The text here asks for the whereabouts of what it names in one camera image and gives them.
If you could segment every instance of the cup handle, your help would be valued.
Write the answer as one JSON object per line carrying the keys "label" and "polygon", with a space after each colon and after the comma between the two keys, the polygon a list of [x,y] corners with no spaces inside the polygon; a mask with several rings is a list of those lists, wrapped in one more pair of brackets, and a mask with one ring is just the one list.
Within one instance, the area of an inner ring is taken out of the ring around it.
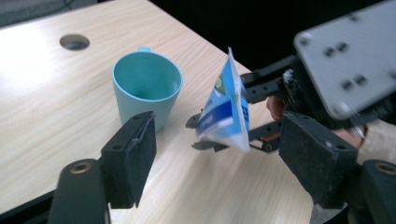
{"label": "cup handle", "polygon": [[139,49],[137,51],[139,51],[139,52],[150,52],[149,47],[139,47]]}

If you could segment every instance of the cup rim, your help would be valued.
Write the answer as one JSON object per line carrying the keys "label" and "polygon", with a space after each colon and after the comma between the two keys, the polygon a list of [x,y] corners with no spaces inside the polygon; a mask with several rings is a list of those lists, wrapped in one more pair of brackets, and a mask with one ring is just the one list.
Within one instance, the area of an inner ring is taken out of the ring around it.
{"label": "cup rim", "polygon": [[[115,78],[115,76],[114,76],[114,70],[115,70],[115,68],[116,68],[116,66],[117,66],[117,63],[118,63],[121,59],[123,59],[123,58],[125,58],[125,57],[127,57],[127,56],[129,56],[129,55],[136,54],[136,53],[155,54],[155,55],[157,55],[157,56],[159,56],[159,57],[164,58],[166,61],[168,61],[169,63],[171,63],[171,64],[176,68],[177,73],[178,73],[178,75],[180,76],[180,84],[178,85],[178,87],[177,87],[177,89],[175,90],[174,93],[170,94],[170,95],[167,96],[167,97],[161,98],[161,99],[150,100],[150,99],[145,99],[145,98],[140,98],[140,97],[134,96],[134,95],[132,95],[131,93],[125,91],[125,90],[120,86],[119,82],[116,80],[116,78]],[[180,71],[180,69],[178,68],[177,64],[175,64],[175,63],[174,63],[173,61],[171,61],[169,58],[167,58],[167,57],[161,55],[160,53],[153,52],[153,51],[151,51],[151,50],[150,50],[150,51],[134,51],[134,52],[129,52],[129,53],[126,53],[126,54],[120,56],[120,57],[116,60],[116,62],[113,64],[111,76],[113,77],[113,83],[115,83],[115,84],[117,85],[117,88],[118,88],[120,91],[122,91],[123,93],[125,93],[127,96],[130,96],[130,97],[132,97],[132,98],[135,98],[135,99],[138,99],[138,100],[141,100],[141,101],[146,101],[146,102],[160,102],[160,101],[165,101],[165,100],[167,100],[167,99],[170,99],[170,98],[174,97],[175,95],[177,95],[177,94],[180,92],[181,87],[183,86],[183,76],[182,76],[181,71]]]}

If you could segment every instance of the wooden table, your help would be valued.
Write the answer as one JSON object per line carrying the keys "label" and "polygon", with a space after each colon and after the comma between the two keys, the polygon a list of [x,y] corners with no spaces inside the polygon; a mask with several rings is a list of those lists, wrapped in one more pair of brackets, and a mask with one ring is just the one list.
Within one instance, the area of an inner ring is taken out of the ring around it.
{"label": "wooden table", "polygon": [[[91,44],[64,49],[60,39],[68,34]],[[139,46],[173,60],[184,85],[157,133],[139,207],[112,209],[112,222],[308,223],[311,197],[277,152],[191,147],[195,132],[185,123],[205,105],[227,55],[144,0],[111,1],[0,31],[0,213],[55,189],[67,164],[100,157],[120,128],[113,63]],[[249,111],[252,128],[271,121],[265,103]]]}

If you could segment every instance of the blue plastic cup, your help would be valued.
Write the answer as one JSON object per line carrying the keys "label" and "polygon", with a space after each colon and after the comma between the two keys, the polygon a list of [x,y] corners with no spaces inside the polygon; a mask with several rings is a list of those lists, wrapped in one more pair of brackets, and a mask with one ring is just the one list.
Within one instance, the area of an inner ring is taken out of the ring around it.
{"label": "blue plastic cup", "polygon": [[120,121],[153,111],[155,131],[169,117],[183,83],[178,67],[148,47],[120,57],[113,66],[113,85]]}

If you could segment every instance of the table surface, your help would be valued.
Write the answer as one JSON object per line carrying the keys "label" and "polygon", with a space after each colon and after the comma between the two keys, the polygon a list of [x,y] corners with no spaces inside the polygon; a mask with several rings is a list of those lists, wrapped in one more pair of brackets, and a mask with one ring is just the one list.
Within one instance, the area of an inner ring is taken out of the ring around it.
{"label": "table surface", "polygon": [[[64,49],[60,39],[69,34],[88,37],[90,46]],[[191,147],[195,131],[185,123],[205,105],[227,55],[145,0],[0,30],[0,213],[55,189],[67,164],[100,157],[121,126],[113,63],[139,46],[174,61],[184,85],[156,135],[139,207],[111,209],[111,221],[309,223],[312,200],[277,152]],[[249,105],[249,113],[251,128],[271,121],[265,102]]]}

